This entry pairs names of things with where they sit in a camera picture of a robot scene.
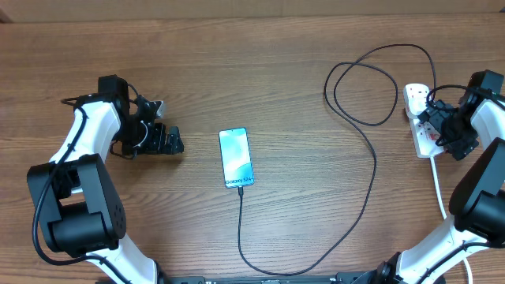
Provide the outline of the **blue Galaxy smartphone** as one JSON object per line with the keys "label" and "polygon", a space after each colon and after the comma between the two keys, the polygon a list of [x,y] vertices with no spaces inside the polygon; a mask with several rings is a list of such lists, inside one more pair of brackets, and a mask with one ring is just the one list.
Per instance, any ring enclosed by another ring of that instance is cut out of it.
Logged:
{"label": "blue Galaxy smartphone", "polygon": [[246,128],[219,132],[224,184],[228,189],[253,185],[255,182]]}

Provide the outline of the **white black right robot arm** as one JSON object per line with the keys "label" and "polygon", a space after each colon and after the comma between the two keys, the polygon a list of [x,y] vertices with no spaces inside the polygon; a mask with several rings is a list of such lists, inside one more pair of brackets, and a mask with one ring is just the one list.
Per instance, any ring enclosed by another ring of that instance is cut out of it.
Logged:
{"label": "white black right robot arm", "polygon": [[504,247],[504,76],[474,73],[458,106],[435,99],[433,90],[404,89],[413,133],[433,129],[428,143],[457,161],[474,148],[484,151],[454,188],[449,215],[416,246],[395,253],[357,283],[443,283],[444,273],[472,254]]}

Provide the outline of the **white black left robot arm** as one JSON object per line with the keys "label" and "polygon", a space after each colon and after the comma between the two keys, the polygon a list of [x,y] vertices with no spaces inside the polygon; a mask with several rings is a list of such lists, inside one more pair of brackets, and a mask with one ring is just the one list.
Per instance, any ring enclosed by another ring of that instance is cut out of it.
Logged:
{"label": "white black left robot arm", "polygon": [[122,201],[105,162],[118,157],[176,155],[184,151],[178,127],[160,122],[165,104],[150,101],[116,75],[100,77],[95,93],[63,99],[74,122],[48,163],[31,166],[34,203],[32,242],[39,258],[54,266],[89,262],[112,283],[168,283],[159,264],[126,233]]}

